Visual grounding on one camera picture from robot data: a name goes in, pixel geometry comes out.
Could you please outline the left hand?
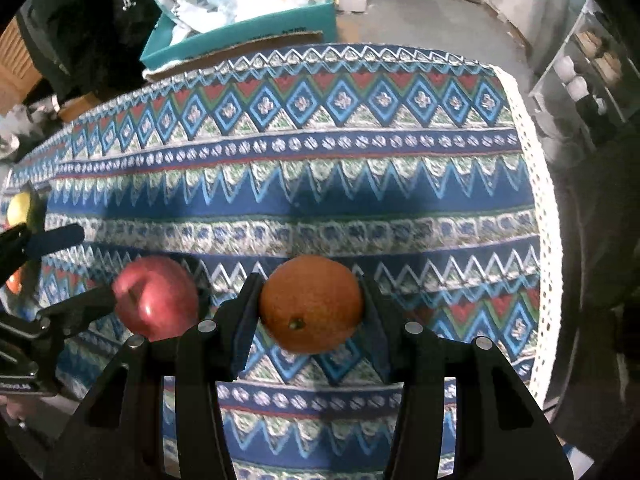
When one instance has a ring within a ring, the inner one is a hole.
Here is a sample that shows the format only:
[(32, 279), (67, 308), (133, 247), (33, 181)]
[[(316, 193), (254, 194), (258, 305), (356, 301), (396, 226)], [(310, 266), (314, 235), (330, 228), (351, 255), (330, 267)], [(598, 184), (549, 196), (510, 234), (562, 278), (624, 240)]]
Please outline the left hand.
[(32, 412), (32, 404), (21, 396), (0, 396), (0, 405), (6, 410), (9, 418), (19, 424), (28, 419)]

